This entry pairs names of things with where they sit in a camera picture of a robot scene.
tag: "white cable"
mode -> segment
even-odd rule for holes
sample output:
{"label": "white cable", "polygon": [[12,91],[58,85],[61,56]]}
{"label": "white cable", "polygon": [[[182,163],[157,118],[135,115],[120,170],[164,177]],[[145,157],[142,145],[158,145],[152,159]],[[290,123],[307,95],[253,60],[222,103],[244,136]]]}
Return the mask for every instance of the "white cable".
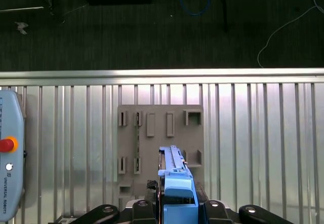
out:
{"label": "white cable", "polygon": [[88,5],[88,4],[85,4],[85,5],[81,6],[81,7],[78,7],[78,8],[72,9],[72,10],[70,10],[70,11],[64,13],[63,16],[65,16],[65,15],[67,15],[67,14],[69,14],[69,13],[72,13],[72,12],[74,12],[74,11],[76,11],[76,10],[79,10],[79,9],[81,9],[81,8],[84,8],[84,7],[86,7],[87,5]]}
{"label": "white cable", "polygon": [[278,32],[279,30],[281,30],[282,28],[286,27],[287,25],[289,25],[289,24],[291,24],[291,23],[297,21],[298,19],[300,19],[301,17],[303,17],[306,13],[308,13],[310,10],[312,10],[312,9],[314,9],[314,8],[317,8],[321,13],[324,14],[324,9],[323,9],[322,7],[320,7],[320,6],[317,4],[316,0],[313,0],[313,1],[314,1],[314,4],[315,4],[314,7],[309,8],[309,9],[308,9],[306,12],[304,12],[302,15],[300,15],[299,17],[295,18],[294,20],[289,21],[288,23],[284,24],[283,26],[281,26],[280,28],[278,28],[275,32],[273,32],[273,33],[270,35],[270,37],[269,37],[269,39],[268,39],[268,41],[267,41],[265,47],[263,47],[263,48],[259,51],[258,56],[257,56],[258,64],[259,64],[259,66],[260,66],[261,68],[263,68],[263,66],[262,66],[261,63],[260,63],[260,55],[261,55],[261,53],[262,53],[262,52],[263,52],[263,51],[268,47],[269,42],[270,42],[271,38],[274,36],[275,33],[277,33],[277,32]]}

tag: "corrugated metal panel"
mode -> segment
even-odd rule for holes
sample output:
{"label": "corrugated metal panel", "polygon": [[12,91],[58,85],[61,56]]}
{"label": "corrugated metal panel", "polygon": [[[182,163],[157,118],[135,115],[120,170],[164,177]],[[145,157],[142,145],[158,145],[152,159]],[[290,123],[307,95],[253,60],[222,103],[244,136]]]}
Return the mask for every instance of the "corrugated metal panel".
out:
{"label": "corrugated metal panel", "polygon": [[10,223],[118,205],[117,107],[202,104],[205,187],[293,223],[324,223],[324,71],[0,73],[26,110],[26,194]]}

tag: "screw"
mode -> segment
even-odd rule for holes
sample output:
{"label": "screw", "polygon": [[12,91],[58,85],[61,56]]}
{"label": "screw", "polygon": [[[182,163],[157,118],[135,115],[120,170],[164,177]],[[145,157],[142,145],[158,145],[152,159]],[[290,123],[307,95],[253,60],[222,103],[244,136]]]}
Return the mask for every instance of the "screw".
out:
{"label": "screw", "polygon": [[217,207],[218,206],[218,203],[216,201],[211,201],[209,202],[213,207]]}
{"label": "screw", "polygon": [[109,212],[112,212],[113,209],[111,207],[106,207],[103,209],[103,212],[106,212],[106,213],[109,213]]}
{"label": "screw", "polygon": [[141,206],[141,207],[144,207],[144,206],[147,206],[147,203],[145,201],[140,201],[138,203],[138,205]]}
{"label": "screw", "polygon": [[246,207],[245,210],[247,210],[249,213],[255,213],[255,209],[252,207]]}

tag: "floor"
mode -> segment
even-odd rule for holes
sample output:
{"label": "floor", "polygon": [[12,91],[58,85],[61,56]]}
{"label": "floor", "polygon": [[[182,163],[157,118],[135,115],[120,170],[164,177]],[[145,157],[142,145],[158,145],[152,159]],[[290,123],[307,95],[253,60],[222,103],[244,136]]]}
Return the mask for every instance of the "floor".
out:
{"label": "floor", "polygon": [[[39,6],[37,0],[3,0],[0,9]],[[184,0],[197,12],[207,0]],[[317,0],[324,6],[324,0]],[[150,5],[89,7],[85,0],[55,0],[63,24],[46,12],[0,14],[0,71],[156,68],[258,68],[269,35],[298,17],[312,0],[211,0],[201,16],[178,0]],[[29,25],[27,35],[14,22]],[[260,57],[269,67],[322,67],[324,14],[313,9],[278,32]]]}

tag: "yellow ring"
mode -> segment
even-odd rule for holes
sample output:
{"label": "yellow ring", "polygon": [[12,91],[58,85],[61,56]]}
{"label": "yellow ring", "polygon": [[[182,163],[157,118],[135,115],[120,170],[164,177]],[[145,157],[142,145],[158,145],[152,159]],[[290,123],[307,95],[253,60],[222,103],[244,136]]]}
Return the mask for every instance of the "yellow ring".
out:
{"label": "yellow ring", "polygon": [[14,142],[14,147],[9,152],[15,152],[18,149],[18,141],[15,137],[7,137],[6,139],[12,140]]}

